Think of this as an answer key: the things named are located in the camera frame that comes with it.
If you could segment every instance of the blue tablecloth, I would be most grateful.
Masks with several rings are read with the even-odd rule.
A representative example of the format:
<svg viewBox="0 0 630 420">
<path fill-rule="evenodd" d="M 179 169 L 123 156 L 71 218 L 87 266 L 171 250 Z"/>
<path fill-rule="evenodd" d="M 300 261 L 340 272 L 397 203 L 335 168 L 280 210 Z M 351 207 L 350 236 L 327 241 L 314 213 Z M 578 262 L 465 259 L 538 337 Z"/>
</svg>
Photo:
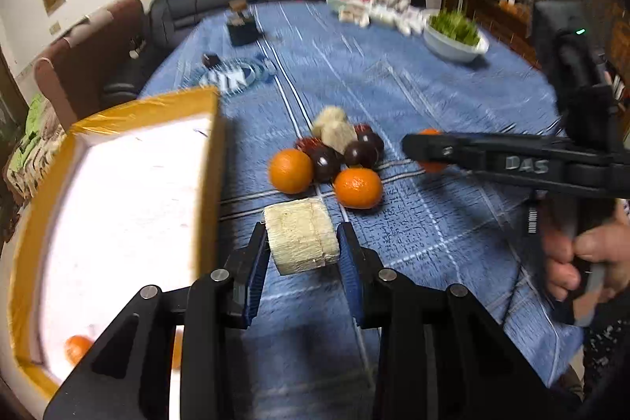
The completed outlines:
<svg viewBox="0 0 630 420">
<path fill-rule="evenodd" d="M 265 39 L 234 49 L 224 15 L 204 20 L 162 64 L 143 96 L 178 89 L 203 52 L 221 58 L 266 54 L 278 75 L 226 97 L 227 172 L 219 247 L 243 246 L 262 209 L 292 200 L 267 180 L 267 162 L 308 135 L 317 113 L 339 105 L 353 123 L 366 122 L 385 142 L 378 173 L 384 185 L 375 211 L 345 210 L 329 185 L 312 187 L 336 226 L 352 222 L 359 242 L 416 283 L 466 285 L 496 319 L 506 308 L 518 269 L 518 234 L 511 228 L 528 191 L 481 184 L 457 168 L 428 176 L 401 151 L 408 132 L 536 133 L 555 120 L 544 77 L 491 38 L 472 65 L 447 63 L 419 37 L 338 22 L 323 4 L 254 7 Z M 554 324 L 530 272 L 521 275 L 506 332 L 545 383 L 578 349 L 580 329 Z M 239 418 L 369 418 L 378 358 L 377 331 L 358 330 L 335 266 L 279 276 L 273 262 L 257 318 L 229 333 L 234 402 Z"/>
</svg>

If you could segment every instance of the black handle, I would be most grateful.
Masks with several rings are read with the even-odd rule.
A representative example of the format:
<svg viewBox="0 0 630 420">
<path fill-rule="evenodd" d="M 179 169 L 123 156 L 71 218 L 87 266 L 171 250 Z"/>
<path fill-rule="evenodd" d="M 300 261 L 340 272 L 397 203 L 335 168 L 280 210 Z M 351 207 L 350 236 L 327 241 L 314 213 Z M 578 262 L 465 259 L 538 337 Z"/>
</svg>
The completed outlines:
<svg viewBox="0 0 630 420">
<path fill-rule="evenodd" d="M 226 363 L 225 330 L 219 322 L 221 289 L 232 281 L 205 274 L 188 292 L 182 343 L 180 419 L 234 418 Z"/>
<path fill-rule="evenodd" d="M 614 198 L 575 198 L 555 196 L 552 198 L 552 215 L 568 237 L 574 239 L 585 231 L 609 222 L 615 212 Z M 581 258 L 571 262 L 580 273 L 580 285 L 569 291 L 566 299 L 554 302 L 553 317 L 564 324 L 588 326 L 593 320 L 597 301 L 585 298 L 597 294 L 604 284 L 605 264 L 593 264 Z"/>
</svg>

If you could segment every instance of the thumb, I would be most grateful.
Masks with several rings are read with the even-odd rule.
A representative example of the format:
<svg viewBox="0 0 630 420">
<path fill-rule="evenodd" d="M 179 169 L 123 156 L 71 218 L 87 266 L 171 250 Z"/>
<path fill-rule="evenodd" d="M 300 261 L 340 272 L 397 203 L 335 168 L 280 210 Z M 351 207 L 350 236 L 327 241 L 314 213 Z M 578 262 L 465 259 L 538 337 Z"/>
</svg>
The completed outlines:
<svg viewBox="0 0 630 420">
<path fill-rule="evenodd" d="M 630 261 L 630 226 L 601 225 L 582 233 L 573 245 L 575 256 L 589 262 Z"/>
</svg>

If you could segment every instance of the small figurine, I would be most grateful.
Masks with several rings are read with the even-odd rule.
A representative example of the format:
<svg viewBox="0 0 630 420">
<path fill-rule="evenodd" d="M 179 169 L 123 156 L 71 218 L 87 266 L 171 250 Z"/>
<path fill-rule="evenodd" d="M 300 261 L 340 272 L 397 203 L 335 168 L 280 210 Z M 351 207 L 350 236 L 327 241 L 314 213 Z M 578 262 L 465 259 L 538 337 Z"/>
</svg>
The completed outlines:
<svg viewBox="0 0 630 420">
<path fill-rule="evenodd" d="M 227 26 L 232 47 L 254 43 L 260 38 L 256 19 L 248 10 L 247 0 L 230 1 L 230 9 L 232 13 L 228 16 Z"/>
</svg>

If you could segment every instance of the white bowl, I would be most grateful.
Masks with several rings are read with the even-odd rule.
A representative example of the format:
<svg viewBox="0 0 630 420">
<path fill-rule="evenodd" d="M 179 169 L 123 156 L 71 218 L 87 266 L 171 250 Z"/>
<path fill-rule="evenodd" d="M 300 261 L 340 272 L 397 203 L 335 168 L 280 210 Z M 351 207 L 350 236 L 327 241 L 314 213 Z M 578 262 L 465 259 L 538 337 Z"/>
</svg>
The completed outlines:
<svg viewBox="0 0 630 420">
<path fill-rule="evenodd" d="M 471 46 L 459 43 L 432 28 L 428 23 L 428 18 L 432 15 L 436 15 L 438 12 L 439 10 L 423 10 L 421 14 L 426 20 L 423 31 L 424 43 L 426 43 L 429 49 L 444 59 L 458 63 L 470 63 L 477 56 L 481 56 L 487 52 L 489 42 L 481 32 L 478 32 L 479 41 L 477 45 Z"/>
</svg>

